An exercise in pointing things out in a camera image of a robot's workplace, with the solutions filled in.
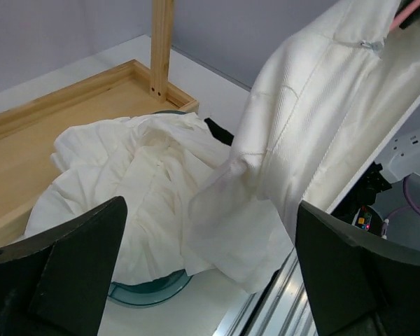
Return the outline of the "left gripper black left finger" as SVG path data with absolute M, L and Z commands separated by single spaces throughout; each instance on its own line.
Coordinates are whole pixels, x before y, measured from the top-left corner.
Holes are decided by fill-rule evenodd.
M 127 219 L 121 196 L 0 248 L 0 335 L 96 335 Z

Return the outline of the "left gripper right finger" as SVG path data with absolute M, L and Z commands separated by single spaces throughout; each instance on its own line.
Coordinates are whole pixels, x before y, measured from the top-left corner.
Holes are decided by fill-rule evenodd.
M 420 335 L 420 251 L 306 202 L 295 247 L 319 335 Z

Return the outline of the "pink hanger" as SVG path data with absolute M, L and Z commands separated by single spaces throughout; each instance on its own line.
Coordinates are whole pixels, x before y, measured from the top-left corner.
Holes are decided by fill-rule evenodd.
M 389 28 L 389 31 L 391 32 L 397 27 L 399 27 L 419 7 L 420 7 L 420 0 L 406 1 L 402 5 L 402 8 L 395 15 L 391 23 L 391 26 Z

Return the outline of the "cream white garment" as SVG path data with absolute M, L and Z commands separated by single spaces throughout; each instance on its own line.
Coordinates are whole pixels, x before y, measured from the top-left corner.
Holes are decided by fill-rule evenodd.
M 420 103 L 420 16 L 399 1 L 338 1 L 287 38 L 259 73 L 218 187 L 223 210 L 333 211 Z

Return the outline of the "white pleated blouse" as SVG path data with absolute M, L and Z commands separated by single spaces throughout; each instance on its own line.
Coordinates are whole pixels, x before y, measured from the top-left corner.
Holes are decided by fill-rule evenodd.
M 235 197 L 191 199 L 230 148 L 194 113 L 160 113 L 73 126 L 54 142 L 59 176 L 36 201 L 24 231 L 37 235 L 121 196 L 127 220 L 116 283 L 138 285 L 185 270 L 220 270 L 249 293 L 269 283 L 292 250 L 268 201 L 220 215 Z

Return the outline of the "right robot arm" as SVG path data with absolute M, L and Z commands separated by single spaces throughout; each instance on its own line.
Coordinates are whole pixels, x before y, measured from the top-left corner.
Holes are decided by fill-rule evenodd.
M 420 177 L 420 128 L 390 140 L 335 208 L 335 217 L 352 218 L 355 210 L 374 204 L 378 193 L 411 174 Z

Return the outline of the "black dress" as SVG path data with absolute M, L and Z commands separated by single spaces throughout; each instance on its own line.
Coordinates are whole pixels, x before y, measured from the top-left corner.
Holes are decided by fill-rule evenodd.
M 220 125 L 218 125 L 216 122 L 214 122 L 210 118 L 205 118 L 204 122 L 207 124 L 212 136 L 219 140 L 221 143 L 231 146 L 234 135 L 227 131 L 226 129 L 222 128 Z

